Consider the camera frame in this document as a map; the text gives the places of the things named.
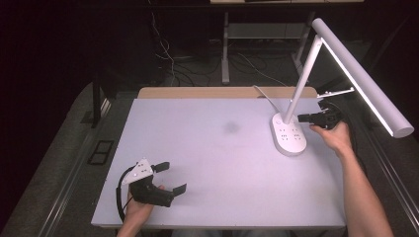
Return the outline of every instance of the forearm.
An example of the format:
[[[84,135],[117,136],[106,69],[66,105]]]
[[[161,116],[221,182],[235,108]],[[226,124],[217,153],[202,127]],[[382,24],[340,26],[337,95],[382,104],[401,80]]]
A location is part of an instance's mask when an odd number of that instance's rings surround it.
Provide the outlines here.
[[[338,149],[350,236],[392,236],[385,212],[351,147]]]

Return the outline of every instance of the black cable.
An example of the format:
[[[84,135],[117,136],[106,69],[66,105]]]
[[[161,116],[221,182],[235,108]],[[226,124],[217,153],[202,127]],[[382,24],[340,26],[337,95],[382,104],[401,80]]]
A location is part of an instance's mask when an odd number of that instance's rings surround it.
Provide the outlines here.
[[[123,209],[126,209],[126,206],[129,204],[129,202],[132,200],[133,197],[130,197],[129,200],[126,202],[126,205],[124,205]]]
[[[124,214],[124,207],[123,207],[123,201],[121,198],[121,184],[123,183],[123,179],[126,176],[126,174],[131,171],[135,166],[129,167],[124,171],[124,173],[120,177],[120,181],[118,182],[118,187],[116,189],[117,193],[117,208],[118,208],[118,214],[120,215],[121,220],[124,222],[126,219],[126,215]]]

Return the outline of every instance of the lamp head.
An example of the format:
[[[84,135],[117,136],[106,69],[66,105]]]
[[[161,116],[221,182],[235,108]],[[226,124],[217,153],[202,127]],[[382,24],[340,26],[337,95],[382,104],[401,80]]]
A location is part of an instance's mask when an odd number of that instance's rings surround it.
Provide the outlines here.
[[[413,126],[321,19],[312,27],[387,131],[396,138],[411,134]]]

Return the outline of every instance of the lamp arm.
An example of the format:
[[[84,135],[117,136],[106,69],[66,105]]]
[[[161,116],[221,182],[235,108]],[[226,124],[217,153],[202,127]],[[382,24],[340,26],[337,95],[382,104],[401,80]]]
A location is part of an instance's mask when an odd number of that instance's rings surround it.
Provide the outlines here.
[[[314,37],[313,44],[311,45],[310,52],[308,53],[307,60],[305,61],[304,67],[302,68],[302,73],[299,76],[298,83],[296,88],[293,91],[293,97],[291,99],[290,105],[283,117],[283,122],[289,124],[293,116],[293,111],[295,110],[296,104],[301,96],[302,90],[304,89],[305,83],[307,82],[308,76],[310,75],[311,69],[313,67],[314,61],[317,58],[318,52],[322,46],[323,42],[319,36]]]

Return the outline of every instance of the dark background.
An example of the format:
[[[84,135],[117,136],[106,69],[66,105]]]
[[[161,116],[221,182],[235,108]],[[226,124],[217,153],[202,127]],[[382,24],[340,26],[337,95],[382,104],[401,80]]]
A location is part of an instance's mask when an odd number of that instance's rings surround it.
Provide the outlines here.
[[[207,1],[158,3],[182,6]],[[1,230],[71,104],[95,75],[106,96],[114,97],[118,91],[158,85],[162,73],[154,56],[158,49],[147,9],[97,7],[94,2],[68,0],[0,4]],[[362,64],[419,127],[417,6],[416,1],[366,0],[356,6],[265,8],[265,14],[252,14],[245,8],[229,10],[238,20],[246,14],[251,21],[261,21],[261,16],[264,21],[294,21],[295,14],[316,9],[317,16],[341,40],[370,41],[372,47]],[[221,38],[222,9],[159,10],[161,34],[179,47]]]

